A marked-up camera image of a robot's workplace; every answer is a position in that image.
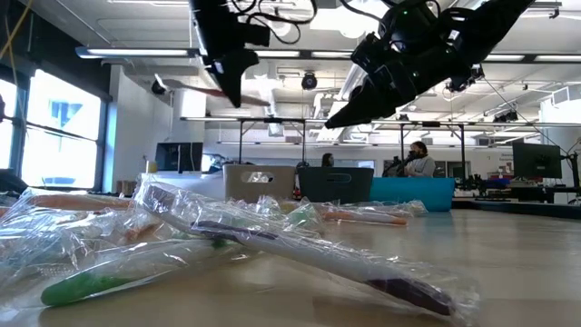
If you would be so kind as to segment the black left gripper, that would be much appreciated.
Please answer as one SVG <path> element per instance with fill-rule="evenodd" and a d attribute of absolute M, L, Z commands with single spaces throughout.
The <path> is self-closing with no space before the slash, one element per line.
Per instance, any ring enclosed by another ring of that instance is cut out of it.
<path fill-rule="evenodd" d="M 190 0 L 192 26 L 203 64 L 234 107 L 241 106 L 241 77 L 259 63 L 245 47 L 260 44 L 260 27 L 240 22 L 225 0 Z"/>

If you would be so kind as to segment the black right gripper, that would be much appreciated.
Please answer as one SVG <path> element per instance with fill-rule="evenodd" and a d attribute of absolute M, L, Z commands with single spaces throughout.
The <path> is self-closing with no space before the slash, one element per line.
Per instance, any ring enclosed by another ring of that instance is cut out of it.
<path fill-rule="evenodd" d="M 442 42 L 410 54 L 397 52 L 375 35 L 368 35 L 353 51 L 351 60 L 367 76 L 353 89 L 348 103 L 326 121 L 326 128 L 369 124 L 444 80 L 460 88 L 470 78 L 470 65 Z"/>

